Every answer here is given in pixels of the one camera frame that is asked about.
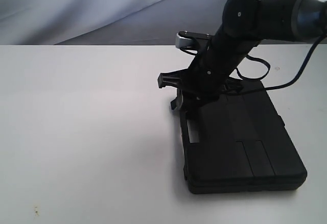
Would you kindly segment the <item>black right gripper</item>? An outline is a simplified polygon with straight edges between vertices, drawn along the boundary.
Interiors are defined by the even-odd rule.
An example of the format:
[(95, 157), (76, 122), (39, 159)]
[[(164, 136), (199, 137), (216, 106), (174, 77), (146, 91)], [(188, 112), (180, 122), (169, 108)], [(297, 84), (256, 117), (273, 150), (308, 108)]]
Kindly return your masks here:
[(201, 101), (217, 100), (222, 93), (239, 93), (242, 80), (229, 76), (257, 45), (258, 40), (251, 36), (234, 38), (217, 31), (187, 69), (160, 73), (158, 87), (174, 87), (179, 97)]

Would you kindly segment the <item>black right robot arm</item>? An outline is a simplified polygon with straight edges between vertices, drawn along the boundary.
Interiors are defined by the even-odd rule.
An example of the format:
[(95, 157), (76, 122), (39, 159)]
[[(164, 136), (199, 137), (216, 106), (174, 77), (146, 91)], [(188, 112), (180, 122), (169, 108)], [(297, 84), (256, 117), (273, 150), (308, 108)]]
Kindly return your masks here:
[(177, 88), (195, 98), (242, 95), (240, 80), (226, 81), (263, 40), (312, 41), (326, 38), (326, 0), (227, 0), (215, 34), (181, 31), (175, 45), (194, 58), (186, 69), (161, 73), (159, 88)]

